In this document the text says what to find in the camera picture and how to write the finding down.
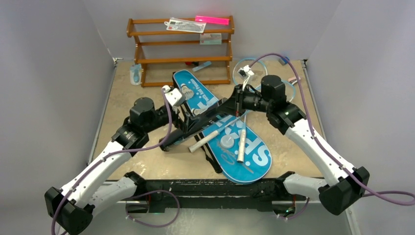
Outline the black shuttlecock tube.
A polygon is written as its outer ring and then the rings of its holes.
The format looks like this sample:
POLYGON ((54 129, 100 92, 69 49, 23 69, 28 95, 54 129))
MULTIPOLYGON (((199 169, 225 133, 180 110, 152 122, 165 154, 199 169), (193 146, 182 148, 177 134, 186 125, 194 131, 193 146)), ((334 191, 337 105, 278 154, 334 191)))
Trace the black shuttlecock tube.
POLYGON ((208 107, 204 112, 191 116, 190 113, 185 113, 185 118, 182 124, 172 131, 167 140, 160 146, 162 151, 169 151, 169 148, 173 145, 180 144, 185 140, 199 134, 211 124, 224 118, 226 114, 221 112, 219 106, 221 106, 227 98, 222 98, 208 107))

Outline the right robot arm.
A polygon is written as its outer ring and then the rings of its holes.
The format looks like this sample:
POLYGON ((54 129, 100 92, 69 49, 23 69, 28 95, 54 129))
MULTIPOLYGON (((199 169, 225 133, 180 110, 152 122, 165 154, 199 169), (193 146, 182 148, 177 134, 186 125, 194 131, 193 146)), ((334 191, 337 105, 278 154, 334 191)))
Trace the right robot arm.
POLYGON ((287 199, 292 194, 319 200, 333 215, 340 215, 364 195, 370 174, 356 168, 336 153, 309 124, 306 114, 287 101, 285 85, 277 75, 261 79, 260 90, 236 85, 229 98, 213 103, 207 114, 241 116, 246 111, 264 112, 269 123, 295 143, 313 162, 323 178, 302 177, 292 173, 275 185, 276 196, 287 199))

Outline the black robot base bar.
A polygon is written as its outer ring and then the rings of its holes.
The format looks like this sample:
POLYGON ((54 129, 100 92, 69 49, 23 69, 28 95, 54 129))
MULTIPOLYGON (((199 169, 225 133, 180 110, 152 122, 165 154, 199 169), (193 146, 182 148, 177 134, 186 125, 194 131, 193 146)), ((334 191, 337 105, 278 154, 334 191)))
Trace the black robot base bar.
POLYGON ((284 213, 305 196, 289 194, 281 178, 237 184, 228 179, 145 180, 134 178, 137 188, 128 201, 149 203, 151 213, 166 209, 252 209, 284 213))

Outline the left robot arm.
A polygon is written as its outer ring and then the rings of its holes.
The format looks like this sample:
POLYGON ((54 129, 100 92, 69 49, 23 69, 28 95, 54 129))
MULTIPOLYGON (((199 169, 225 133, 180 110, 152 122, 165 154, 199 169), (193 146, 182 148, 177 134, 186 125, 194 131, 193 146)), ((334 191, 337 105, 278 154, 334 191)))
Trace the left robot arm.
POLYGON ((183 124, 177 111, 183 104, 190 105, 191 100, 167 95, 164 105, 155 109, 152 99, 137 99, 100 155, 72 181, 45 193, 47 212, 52 218, 51 234, 58 234, 59 225, 65 235, 78 235, 95 216, 116 202, 130 197, 142 199, 146 194, 144 180, 134 172, 109 186, 103 183, 137 152, 168 145, 168 139, 173 138, 172 127, 183 124))

